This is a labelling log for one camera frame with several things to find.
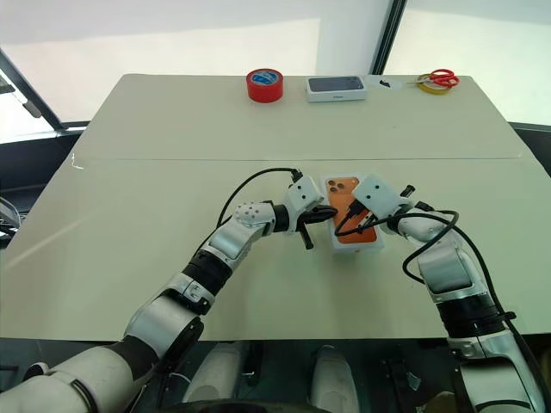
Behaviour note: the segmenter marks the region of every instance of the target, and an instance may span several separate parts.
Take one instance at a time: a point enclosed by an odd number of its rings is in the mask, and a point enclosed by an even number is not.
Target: phone box
[[[338,209],[338,214],[327,221],[331,244],[335,252],[359,252],[361,250],[376,252],[382,250],[385,245],[382,239],[383,232],[377,226],[365,230],[362,234],[335,237],[335,226],[346,215],[348,205],[355,199],[352,190],[365,177],[364,174],[333,174],[320,177],[319,188],[324,198],[327,203]],[[367,213],[351,219],[342,231],[362,225],[365,221],[365,215]]]
[[[359,101],[368,92],[358,76],[316,76],[306,79],[306,98],[309,102]]]

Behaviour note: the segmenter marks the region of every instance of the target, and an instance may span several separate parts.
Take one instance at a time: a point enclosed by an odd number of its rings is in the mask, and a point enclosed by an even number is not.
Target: orange phone box
[[[364,176],[355,174],[322,176],[320,187],[324,197],[332,207],[335,207],[337,215],[330,219],[329,231],[331,243],[335,252],[359,252],[360,250],[381,250],[384,247],[381,230],[377,227],[369,228],[362,233],[350,234],[344,237],[335,237],[335,227],[344,219],[348,212],[348,206],[355,199],[352,190],[360,183]],[[367,211],[351,219],[343,226],[342,231],[351,230],[363,224]]]

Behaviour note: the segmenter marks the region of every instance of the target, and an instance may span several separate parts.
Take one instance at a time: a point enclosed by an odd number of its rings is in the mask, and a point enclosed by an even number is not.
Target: black cable
[[[492,297],[493,303],[496,305],[499,313],[504,315],[505,310],[501,305],[501,302],[499,301],[498,295],[493,286],[490,271],[488,270],[484,258],[482,258],[482,254],[480,253],[474,242],[471,240],[471,238],[469,238],[469,236],[464,231],[462,231],[458,227],[455,227],[454,231],[456,231],[465,240],[471,250],[473,250],[476,259],[479,262],[480,268],[482,268],[482,274],[484,275],[484,279],[486,280],[486,285],[488,287],[490,297]],[[545,411],[551,411],[551,394],[549,394],[548,385],[543,378],[542,370],[540,369],[540,365],[537,362],[534,353],[532,353],[532,350],[530,349],[528,343],[524,340],[524,337],[518,332],[517,327],[515,327],[515,325],[512,323],[510,317],[505,318],[505,324],[515,338],[515,342],[517,342],[517,346],[520,348],[520,351],[523,354],[526,363],[528,364],[528,368],[532,372],[532,375],[534,376],[534,379],[536,380],[536,383],[540,388],[540,392],[542,393],[543,397],[543,403],[545,404]]]
[[[366,208],[365,206],[359,201],[359,200],[354,200],[349,206],[348,206],[348,212],[346,213],[346,216],[343,218],[343,220],[337,225],[337,227],[335,228],[335,235],[339,234],[339,231],[341,231],[343,229],[343,226],[344,224],[346,224],[348,222],[348,220],[356,215],[359,215],[360,213],[366,211]],[[364,222],[364,225],[368,225],[370,224],[371,222],[373,222],[375,216],[374,215],[371,215],[367,220],[366,222]]]
[[[6,226],[0,228],[0,231],[3,232],[6,235],[12,237],[12,238],[15,236],[15,231],[13,230],[11,225],[6,225]]]
[[[229,207],[230,203],[232,202],[233,198],[235,198],[235,195],[237,195],[238,192],[241,189],[243,189],[243,187],[247,183],[249,183],[250,181],[255,179],[257,176],[267,174],[269,172],[290,172],[291,174],[293,174],[293,179],[294,180],[299,179],[299,177],[301,176],[300,171],[295,169],[295,168],[268,168],[266,170],[259,170],[256,174],[253,174],[253,175],[249,176],[247,179],[245,179],[243,181],[243,183],[241,183],[241,185],[239,185],[237,187],[237,189],[235,191],[233,191],[233,193],[227,199],[226,204],[224,204],[224,206],[222,207],[222,212],[220,213],[220,216],[218,217],[218,221],[216,222],[216,228],[218,228],[222,225],[222,221],[224,219],[224,215],[226,214],[226,210]]]
[[[402,262],[402,271],[404,271],[404,273],[406,273],[406,275],[408,277],[410,277],[412,280],[415,280],[421,284],[424,284],[424,281],[423,279],[417,277],[416,275],[414,275],[413,273],[411,273],[408,269],[407,269],[407,266],[409,265],[409,263],[411,261],[413,261],[415,258],[417,258],[418,256],[420,256],[421,254],[423,254],[426,250],[428,250],[430,247],[432,247],[433,245],[435,245],[438,241],[440,241],[442,239],[442,237],[444,235],[446,235],[448,232],[450,232],[452,230],[452,228],[454,228],[455,224],[457,224],[457,221],[459,220],[459,213],[456,212],[456,211],[448,211],[448,210],[445,210],[445,211],[438,211],[439,213],[445,213],[446,215],[453,215],[453,218],[451,221],[448,222],[448,224],[445,226],[445,228],[443,230],[441,230],[440,232],[438,232],[438,235],[436,235],[434,238],[432,238],[428,243],[426,243],[425,245],[423,245],[421,248],[419,248],[418,250],[414,251],[411,255],[409,255],[405,260],[404,262]]]

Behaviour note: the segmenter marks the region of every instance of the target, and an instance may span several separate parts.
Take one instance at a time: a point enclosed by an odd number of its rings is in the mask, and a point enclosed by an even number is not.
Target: red tape roll
[[[247,90],[253,101],[275,102],[283,96],[283,75],[274,69],[256,69],[247,75]]]

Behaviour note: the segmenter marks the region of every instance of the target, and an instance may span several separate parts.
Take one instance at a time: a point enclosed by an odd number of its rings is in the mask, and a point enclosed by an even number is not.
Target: white box
[[[358,76],[318,76],[306,79],[309,102],[359,101],[367,97],[365,83]]]

